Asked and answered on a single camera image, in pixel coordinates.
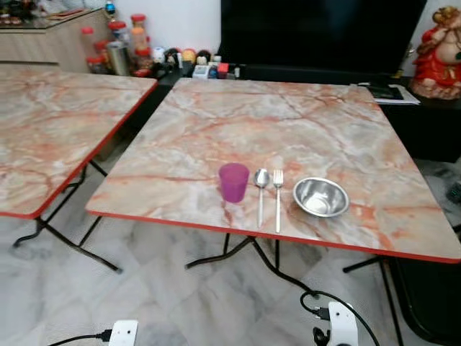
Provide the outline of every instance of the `metal fork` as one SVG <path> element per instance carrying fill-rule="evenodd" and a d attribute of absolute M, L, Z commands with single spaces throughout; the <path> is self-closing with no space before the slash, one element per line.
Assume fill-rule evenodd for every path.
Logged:
<path fill-rule="evenodd" d="M 280 233 L 280 188 L 283 186 L 283 171 L 274 170 L 274 186 L 277 191 L 277 200 L 275 204 L 275 233 Z"/>

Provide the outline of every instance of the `spoon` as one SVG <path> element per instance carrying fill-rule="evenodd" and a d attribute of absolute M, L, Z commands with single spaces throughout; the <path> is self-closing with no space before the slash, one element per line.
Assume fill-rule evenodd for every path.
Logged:
<path fill-rule="evenodd" d="M 259 210 L 258 210 L 258 229 L 262 227 L 262 193 L 263 189 L 269 184 L 269 173 L 267 169 L 260 168 L 254 175 L 254 184 L 259 187 Z"/>

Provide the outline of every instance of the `black tv screen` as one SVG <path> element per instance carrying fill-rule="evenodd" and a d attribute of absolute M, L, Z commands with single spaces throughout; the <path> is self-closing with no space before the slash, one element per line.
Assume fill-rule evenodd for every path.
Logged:
<path fill-rule="evenodd" d="M 221 0 L 223 61 L 394 74 L 426 0 Z"/>

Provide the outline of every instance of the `purple cup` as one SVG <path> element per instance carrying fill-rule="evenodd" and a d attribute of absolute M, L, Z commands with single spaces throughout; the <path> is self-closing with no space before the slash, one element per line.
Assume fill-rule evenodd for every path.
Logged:
<path fill-rule="evenodd" d="M 238 203 L 243 200 L 250 171 L 242 164 L 225 164 L 219 168 L 221 194 L 224 200 Z"/>

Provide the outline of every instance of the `stainless steel bowl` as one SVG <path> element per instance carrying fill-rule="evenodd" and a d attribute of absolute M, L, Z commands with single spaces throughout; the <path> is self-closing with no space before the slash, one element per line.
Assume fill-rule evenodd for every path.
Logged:
<path fill-rule="evenodd" d="M 328 179 L 305 178 L 293 189 L 296 203 L 309 214 L 331 218 L 345 212 L 349 207 L 346 191 Z"/>

